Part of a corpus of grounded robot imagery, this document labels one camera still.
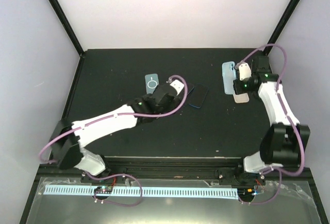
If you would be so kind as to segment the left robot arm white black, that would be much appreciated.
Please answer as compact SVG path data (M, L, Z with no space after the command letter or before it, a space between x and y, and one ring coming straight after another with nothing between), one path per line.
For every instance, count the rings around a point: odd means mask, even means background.
M84 170L98 182L106 182L110 168L104 157L87 150L87 145L115 132L150 123L160 115L172 114L182 103L180 94L184 90L185 85L174 80L103 115L75 122L60 120L51 136L53 159L58 168Z

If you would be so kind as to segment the dark blue phone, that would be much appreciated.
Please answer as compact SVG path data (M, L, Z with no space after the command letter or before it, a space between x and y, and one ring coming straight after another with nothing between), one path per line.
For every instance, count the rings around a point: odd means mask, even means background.
M201 84L196 84L189 98L188 105L200 109L204 103L208 91L208 87Z

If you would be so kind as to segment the teal phone from blue case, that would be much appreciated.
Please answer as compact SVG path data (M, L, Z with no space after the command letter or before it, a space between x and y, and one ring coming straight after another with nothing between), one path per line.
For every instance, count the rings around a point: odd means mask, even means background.
M187 86L187 95L189 95L192 92L192 90L194 89L194 85L191 83L187 83L186 86ZM181 94L181 97L185 96L185 86L183 86L183 89L180 94Z

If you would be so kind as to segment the beige phone case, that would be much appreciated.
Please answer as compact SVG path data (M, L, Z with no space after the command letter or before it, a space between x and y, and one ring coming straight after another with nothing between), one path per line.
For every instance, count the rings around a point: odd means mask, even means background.
M237 104L247 103L250 100L248 93L239 94L239 95L234 94L233 98L234 98L235 103L237 103Z

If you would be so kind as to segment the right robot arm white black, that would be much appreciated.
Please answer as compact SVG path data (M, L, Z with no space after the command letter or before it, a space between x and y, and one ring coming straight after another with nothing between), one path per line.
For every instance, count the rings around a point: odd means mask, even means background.
M310 128L302 125L291 111L280 76L271 71L269 58L257 57L252 64L240 62L234 69L235 94L256 95L263 102L270 122L259 151L244 158L243 166L234 172L235 180L247 184L253 173L262 174L275 169L289 176L300 175L305 165Z

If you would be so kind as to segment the light blue phone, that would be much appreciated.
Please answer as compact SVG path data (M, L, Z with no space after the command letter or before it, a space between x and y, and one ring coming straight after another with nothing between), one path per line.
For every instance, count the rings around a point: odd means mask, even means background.
M236 80L235 62L225 62L222 64L222 78L224 92L227 95L234 95L234 80Z

